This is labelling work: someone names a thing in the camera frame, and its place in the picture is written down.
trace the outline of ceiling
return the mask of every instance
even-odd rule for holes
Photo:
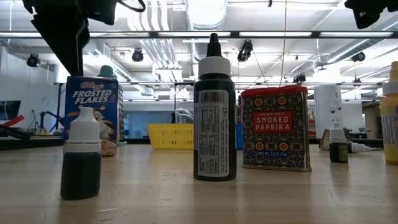
[[[358,30],[352,11],[345,9],[342,2],[345,2],[345,0],[288,0],[285,14],[284,0],[273,0],[272,7],[267,7],[268,1],[229,0],[223,30]],[[167,4],[167,21],[170,30],[187,30],[189,26],[184,0],[168,0]],[[12,1],[0,0],[0,30],[10,30],[10,9],[12,9],[11,30],[35,31],[30,23],[32,15],[24,9],[22,2],[16,1],[12,8],[11,5]],[[149,18],[152,15],[151,10],[152,4],[149,1]],[[121,13],[118,15],[118,12],[117,10],[116,15],[120,18],[116,20],[114,26],[90,21],[90,31],[130,31],[127,18],[120,16]],[[365,30],[382,30],[386,24],[394,21],[398,21],[398,13],[384,11],[381,18]],[[317,55],[326,57],[355,41],[354,39],[252,39],[254,54],[247,62],[240,63],[238,66],[237,52],[244,39],[223,40],[221,38],[221,40],[223,41],[221,44],[222,51],[227,52],[224,56],[228,56],[231,61],[232,78],[235,82],[263,82],[264,78],[267,82],[280,82],[281,77],[283,82],[285,80],[291,82],[292,77],[297,73],[296,71],[290,73],[294,68],[308,60],[319,60]],[[106,44],[112,51],[112,59],[120,64],[123,69],[131,72],[131,76],[134,77],[135,74],[139,73],[142,77],[145,72],[148,74],[152,72],[154,63],[146,54],[145,49],[142,62],[133,62],[131,59],[134,49],[142,47],[139,40],[96,39],[91,41],[95,42],[96,46]],[[173,39],[172,43],[178,63],[182,68],[182,78],[188,81],[192,80],[197,74],[197,61],[192,59],[191,44],[183,43],[186,41],[184,39]],[[12,39],[10,46],[13,52],[21,57],[38,53],[42,60],[48,60],[49,63],[59,63],[44,40]],[[334,80],[335,77],[343,82],[352,82],[355,75],[360,76],[389,66],[398,56],[397,47],[397,39],[383,40],[363,51],[366,54],[366,60],[357,62],[355,69],[352,61],[343,60],[328,65],[329,72],[316,72],[317,79],[313,78],[315,77],[313,76],[314,67],[307,66],[301,72],[306,74],[308,82],[319,82],[319,80],[328,82]],[[98,73],[99,65],[88,60],[85,63],[85,75]],[[380,82],[385,80],[386,77],[388,77],[388,73],[384,72],[363,80],[363,82]]]

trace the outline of kellogg's logo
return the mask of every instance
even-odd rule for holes
[[[91,88],[93,90],[102,90],[104,88],[103,84],[97,85],[95,82],[82,82],[80,88]]]

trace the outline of smoked paprika tin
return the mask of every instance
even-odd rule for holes
[[[300,85],[241,93],[244,168],[311,171],[307,95]]]

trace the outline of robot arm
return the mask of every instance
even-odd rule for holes
[[[142,8],[128,6],[122,0],[23,0],[25,8],[33,14],[32,24],[70,75],[83,76],[82,49],[90,41],[88,18],[114,24],[116,4],[136,12]]]

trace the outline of red object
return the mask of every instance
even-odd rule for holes
[[[12,125],[19,123],[23,119],[25,119],[25,117],[23,117],[23,115],[19,115],[18,117],[14,118],[14,119],[12,119],[12,120],[10,120],[8,122],[5,122],[2,125],[7,126],[7,127],[11,127]]]
[[[304,86],[283,86],[283,87],[270,87],[270,88],[258,88],[251,90],[244,90],[241,96],[259,96],[259,95],[276,95],[281,93],[308,93],[308,89]]]
[[[253,112],[254,133],[291,133],[293,120],[291,111]]]

